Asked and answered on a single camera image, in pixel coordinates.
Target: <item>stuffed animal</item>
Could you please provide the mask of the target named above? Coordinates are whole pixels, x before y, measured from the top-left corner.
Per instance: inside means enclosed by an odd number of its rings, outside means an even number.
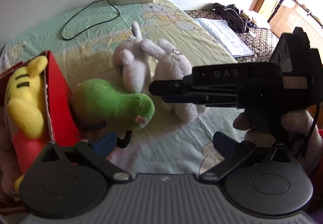
[[[12,196],[14,183],[21,176],[17,157],[5,127],[4,107],[0,107],[0,201]]]
[[[149,39],[142,40],[143,51],[158,60],[154,80],[180,80],[192,73],[190,62],[179,53],[173,44],[165,39],[159,40],[157,44]],[[161,105],[168,111],[174,108],[175,114],[184,122],[194,121],[199,114],[206,111],[204,105],[192,103],[173,104],[162,101]]]
[[[313,123],[313,118],[306,110],[290,111],[284,114],[281,118],[281,125],[286,129],[289,134],[289,142],[293,143],[291,147],[292,153],[301,147],[304,138],[300,138],[298,134],[307,136]],[[248,116],[245,113],[241,113],[233,122],[233,127],[239,130],[248,130],[251,127]],[[246,132],[244,136],[245,140],[249,140],[255,143],[258,147],[271,147],[276,142],[275,138],[267,133],[257,132],[253,129]],[[311,173],[321,160],[323,152],[323,141],[319,135],[317,126],[308,141],[307,152],[299,155],[298,161],[307,173]]]
[[[79,84],[73,93],[72,109],[82,126],[103,123],[103,126],[128,131],[146,126],[155,112],[147,95],[122,93],[118,87],[102,79]]]
[[[6,126],[22,174],[49,141],[42,74],[46,66],[45,56],[36,57],[12,74],[6,88]]]
[[[132,33],[125,42],[115,49],[112,62],[122,76],[123,84],[132,93],[140,93],[145,81],[150,82],[150,57],[142,50],[142,35],[137,22],[132,24]]]

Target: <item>bed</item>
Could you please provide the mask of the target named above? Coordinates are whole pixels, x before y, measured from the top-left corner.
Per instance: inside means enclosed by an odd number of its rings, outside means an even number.
[[[193,18],[206,19],[222,19],[214,10],[187,10],[185,11]],[[251,56],[242,56],[236,58],[238,63],[248,62],[268,62],[272,53],[274,52],[279,38],[265,28],[249,28],[249,31],[255,35],[251,36],[249,33],[237,33],[237,36],[254,52]]]
[[[171,0],[121,5],[118,9],[120,17],[71,41],[62,40],[59,32],[80,9],[30,28],[5,46],[0,56],[0,73],[43,50],[51,50],[72,91],[82,81],[92,78],[122,86],[120,75],[112,68],[111,56],[116,46],[131,35],[133,21],[139,23],[145,38],[153,41],[165,38],[176,45],[192,66],[236,63],[220,43]],[[85,26],[115,15],[115,10],[105,1],[95,3],[75,17],[63,35],[72,37]],[[222,160],[212,145],[215,132],[221,131],[239,142],[243,140],[244,132],[232,128],[232,122],[241,110],[212,108],[194,122],[185,124],[173,112],[160,107],[160,98],[152,99],[156,112],[149,124],[133,133],[127,148],[115,148],[108,157],[133,176],[139,172],[199,175]]]

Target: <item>brown patterned blanket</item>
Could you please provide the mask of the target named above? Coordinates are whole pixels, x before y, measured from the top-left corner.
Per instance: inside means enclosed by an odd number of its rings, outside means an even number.
[[[192,18],[221,19],[214,10],[186,10],[185,12]],[[255,54],[236,58],[236,61],[239,63],[268,62],[279,38],[268,29],[251,27],[249,30],[255,33],[256,37],[253,38],[249,33],[237,33],[237,35]]]

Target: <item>paper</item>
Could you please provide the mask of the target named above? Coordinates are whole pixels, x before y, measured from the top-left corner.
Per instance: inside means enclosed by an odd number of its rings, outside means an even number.
[[[225,20],[196,18],[201,25],[232,57],[253,55],[254,52],[237,36]]]

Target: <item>red cardboard box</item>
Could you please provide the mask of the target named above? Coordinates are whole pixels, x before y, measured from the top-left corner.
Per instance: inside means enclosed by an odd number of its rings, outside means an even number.
[[[81,136],[69,108],[72,92],[59,70],[53,54],[50,51],[44,51],[40,55],[44,55],[48,59],[48,65],[44,71],[44,96],[49,137],[61,147],[73,146],[81,139]],[[0,106],[4,105],[5,90],[10,76],[17,68],[27,64],[28,62],[20,62],[0,75]]]

